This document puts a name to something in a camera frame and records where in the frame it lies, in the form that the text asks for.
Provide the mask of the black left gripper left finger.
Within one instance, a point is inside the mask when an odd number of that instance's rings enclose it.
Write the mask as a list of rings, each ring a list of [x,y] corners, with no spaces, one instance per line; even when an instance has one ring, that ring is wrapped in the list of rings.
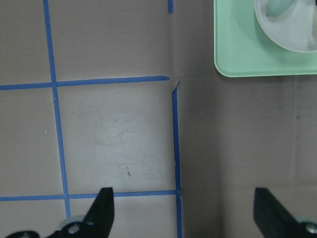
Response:
[[[102,188],[80,221],[67,222],[53,233],[54,238],[107,238],[114,222],[114,195]]]

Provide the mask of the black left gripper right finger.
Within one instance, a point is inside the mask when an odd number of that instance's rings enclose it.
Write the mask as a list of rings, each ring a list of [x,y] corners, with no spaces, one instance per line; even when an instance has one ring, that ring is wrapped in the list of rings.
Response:
[[[311,237],[311,223],[297,221],[267,188],[255,188],[253,218],[265,238]]]

